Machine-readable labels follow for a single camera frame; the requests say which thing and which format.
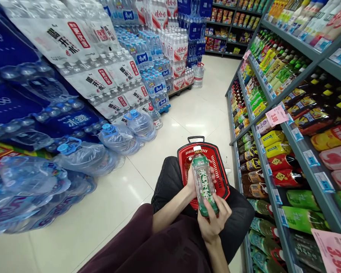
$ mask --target shelving unit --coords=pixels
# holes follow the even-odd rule
[[[270,1],[268,6],[266,7],[266,11],[272,5],[273,1]],[[244,95],[244,99],[246,100],[246,108],[248,111],[248,117],[250,124],[247,128],[245,128],[238,136],[235,135],[234,132],[234,124],[233,124],[233,117],[232,113],[229,113],[230,119],[230,137],[231,142],[230,146],[232,146],[232,154],[233,160],[236,162],[234,164],[234,174],[235,174],[235,181],[239,185],[240,191],[242,193],[242,184],[241,183],[241,173],[239,172],[240,165],[238,161],[238,148],[236,142],[249,130],[253,132],[255,137],[255,143],[257,146],[257,150],[259,151],[259,160],[261,162],[262,171],[264,174],[265,183],[267,185],[268,194],[270,203],[273,209],[273,213],[275,216],[275,222],[279,233],[280,242],[283,248],[283,253],[286,258],[286,265],[288,268],[288,273],[299,273],[301,272],[301,268],[299,267],[299,261],[297,260],[296,253],[294,252],[294,247],[291,241],[290,236],[290,229],[287,227],[287,224],[284,219],[284,212],[281,207],[281,198],[280,193],[283,193],[285,190],[284,188],[279,188],[275,186],[274,178],[272,176],[272,172],[270,166],[268,164],[268,160],[265,154],[265,148],[261,142],[261,136],[257,133],[256,123],[265,117],[265,113],[272,108],[276,107],[277,105],[283,105],[282,100],[291,93],[291,91],[298,86],[300,82],[304,79],[307,79],[312,72],[317,68],[320,67],[324,69],[327,73],[330,73],[336,79],[341,81],[341,65],[335,63],[334,61],[328,59],[338,48],[341,47],[341,35],[337,37],[333,43],[331,43],[323,52],[319,52],[310,45],[304,43],[303,41],[299,40],[297,37],[289,34],[288,32],[278,28],[277,26],[271,24],[270,22],[266,21],[265,19],[261,20],[261,28],[266,28],[273,31],[275,34],[280,36],[283,40],[287,43],[291,44],[305,56],[307,56],[312,62],[308,65],[308,67],[296,78],[294,81],[285,88],[278,96],[272,92],[271,85],[268,83],[266,77],[264,76],[263,72],[259,68],[259,64],[256,62],[255,58],[252,54],[250,54],[247,60],[250,63],[251,68],[253,69],[257,80],[260,83],[261,89],[265,94],[268,106],[266,110],[261,113],[260,115],[253,117],[251,114],[250,109],[250,101],[247,98],[245,85],[241,79],[240,67],[242,62],[237,69],[237,72],[232,79],[229,88],[226,92],[225,96],[229,96],[229,90],[231,88],[232,83],[234,82],[235,78],[238,77],[240,81],[240,86]],[[251,44],[254,41],[254,38],[251,40],[247,50],[250,48]],[[281,128],[295,154],[295,158],[299,162],[301,169],[305,175],[306,180],[315,196],[316,201],[318,202],[323,215],[326,218],[326,221],[329,224],[332,232],[341,233],[341,211],[338,208],[337,204],[334,201],[334,192],[336,184],[331,177],[331,171],[328,170],[322,161],[319,159],[319,152],[317,152],[308,136],[303,136],[298,127],[295,125],[291,116],[289,116],[289,121],[282,123]],[[244,241],[244,245],[249,247],[250,242]],[[246,261],[247,261],[247,272],[251,273],[253,270],[250,270],[250,254],[248,251],[245,251]]]

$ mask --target person's right hand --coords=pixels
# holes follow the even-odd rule
[[[226,203],[224,199],[219,197],[217,194],[212,195],[217,207],[219,208],[219,215],[216,217],[215,212],[213,211],[210,203],[204,199],[203,203],[208,212],[209,221],[207,218],[201,215],[200,209],[198,209],[198,224],[200,226],[202,238],[206,244],[212,244],[219,238],[219,233],[224,229],[226,220],[232,214],[232,211],[229,205]]]

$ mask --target hand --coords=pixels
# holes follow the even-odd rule
[[[211,174],[211,180],[214,184],[216,184],[216,175],[215,175],[215,170],[210,167],[210,174]],[[190,166],[188,170],[188,179],[187,179],[187,184],[186,188],[188,188],[191,191],[192,194],[192,199],[197,197],[196,193],[196,184],[194,182],[194,177],[193,177],[193,167],[192,165]]]
[[[219,233],[224,229],[226,220],[230,217],[232,211],[229,205],[219,197],[217,194],[212,195],[217,207],[219,208],[219,216],[216,217],[215,212],[213,211],[211,205],[208,201],[204,201],[205,207],[207,209],[209,215],[209,221],[207,218],[201,215],[200,209],[198,209],[198,224],[200,225],[200,230],[202,234],[202,238],[206,244],[213,244],[219,239]]]

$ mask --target large water jug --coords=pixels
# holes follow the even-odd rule
[[[127,115],[125,117],[129,120],[128,127],[141,141],[149,142],[155,139],[156,129],[148,114],[139,113],[133,109],[130,111],[130,117]]]
[[[124,159],[102,144],[81,141],[69,137],[60,145],[60,152],[53,160],[65,169],[78,171],[89,176],[103,176],[112,172]]]
[[[142,146],[142,142],[124,125],[104,124],[99,139],[107,148],[122,154],[135,154]]]

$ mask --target basket handle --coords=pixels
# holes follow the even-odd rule
[[[205,142],[205,137],[204,136],[193,136],[193,137],[188,137],[188,143],[191,143],[189,140],[193,139],[193,138],[203,138],[203,142]]]

